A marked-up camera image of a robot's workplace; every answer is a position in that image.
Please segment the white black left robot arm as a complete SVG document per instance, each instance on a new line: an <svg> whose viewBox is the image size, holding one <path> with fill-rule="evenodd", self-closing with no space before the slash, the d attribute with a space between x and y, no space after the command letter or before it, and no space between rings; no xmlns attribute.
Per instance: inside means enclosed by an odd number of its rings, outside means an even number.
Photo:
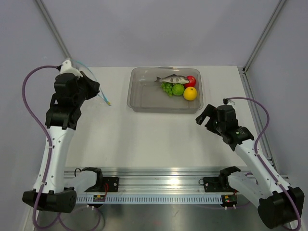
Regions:
<svg viewBox="0 0 308 231"><path fill-rule="evenodd" d="M23 193L25 204L40 211L71 213L78 194L103 188L103 174L96 167L85 167L73 179L64 179L69 145L81 116L80 108L85 100L99 93L99 86L84 72L63 73L55 78L55 93L44 126L48 133L46 150L33 189Z"/></svg>

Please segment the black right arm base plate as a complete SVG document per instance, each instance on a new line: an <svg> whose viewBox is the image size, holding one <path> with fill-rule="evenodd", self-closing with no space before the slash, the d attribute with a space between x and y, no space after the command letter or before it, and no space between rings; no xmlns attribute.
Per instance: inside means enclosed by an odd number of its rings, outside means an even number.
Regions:
<svg viewBox="0 0 308 231"><path fill-rule="evenodd" d="M236 190L232 188L227 180L221 177L203 177L199 179L198 183L203 186L206 193L235 193Z"/></svg>

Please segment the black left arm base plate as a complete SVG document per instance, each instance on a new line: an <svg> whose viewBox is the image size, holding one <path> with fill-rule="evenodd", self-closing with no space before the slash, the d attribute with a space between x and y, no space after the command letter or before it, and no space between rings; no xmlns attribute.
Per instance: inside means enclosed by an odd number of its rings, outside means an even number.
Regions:
<svg viewBox="0 0 308 231"><path fill-rule="evenodd" d="M98 180L94 186L89 187L85 192L87 193L117 193L119 187L119 177L103 177Z"/></svg>

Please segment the yellow toy lemon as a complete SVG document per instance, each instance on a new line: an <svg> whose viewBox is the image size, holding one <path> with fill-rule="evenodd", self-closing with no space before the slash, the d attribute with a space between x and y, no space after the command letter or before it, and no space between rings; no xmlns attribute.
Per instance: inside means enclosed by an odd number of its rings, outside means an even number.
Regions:
<svg viewBox="0 0 308 231"><path fill-rule="evenodd" d="M187 101L194 101L197 98L198 92L194 87L187 87L183 93L183 97Z"/></svg>

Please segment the clear zip top bag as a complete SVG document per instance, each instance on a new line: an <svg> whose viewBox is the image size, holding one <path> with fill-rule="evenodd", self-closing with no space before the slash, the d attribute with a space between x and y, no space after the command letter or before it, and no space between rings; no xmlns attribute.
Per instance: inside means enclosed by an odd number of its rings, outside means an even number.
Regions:
<svg viewBox="0 0 308 231"><path fill-rule="evenodd" d="M89 68L88 66L86 66L84 63L82 63L81 61L78 61L76 59L71 59L72 63L80 70L84 71L86 70L87 72L89 72L89 74L91 75L89 78L93 81L96 81L96 82L99 82L100 86L99 86L99 93L98 93L98 96L100 98L102 98L104 100L104 102L108 105L108 106L111 106L111 103L110 101L108 100L108 97L105 95L105 92L104 92L104 80L99 77L97 74L95 74L93 72L93 70L91 68Z"/></svg>

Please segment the grey toy fish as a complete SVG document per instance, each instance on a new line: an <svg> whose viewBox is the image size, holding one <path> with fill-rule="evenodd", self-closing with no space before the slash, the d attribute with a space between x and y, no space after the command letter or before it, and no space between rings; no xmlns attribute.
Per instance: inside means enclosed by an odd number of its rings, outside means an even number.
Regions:
<svg viewBox="0 0 308 231"><path fill-rule="evenodd" d="M165 82L165 83L171 83L171 84L187 84L190 81L185 76L172 74L164 78L156 77L156 80L154 82L156 83Z"/></svg>

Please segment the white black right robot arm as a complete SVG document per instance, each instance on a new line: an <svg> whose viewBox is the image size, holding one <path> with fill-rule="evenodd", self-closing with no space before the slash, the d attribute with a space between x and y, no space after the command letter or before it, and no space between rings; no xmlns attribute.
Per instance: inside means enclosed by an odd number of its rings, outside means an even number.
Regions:
<svg viewBox="0 0 308 231"><path fill-rule="evenodd" d="M238 167L222 169L216 177L204 177L206 192L239 192L256 208L262 222L269 229L297 221L296 230L301 228L304 192L293 188L269 163L257 148L256 140L246 128L239 126L235 109L231 105L214 107L208 104L196 118L201 125L220 136L248 166L256 182L252 182Z"/></svg>

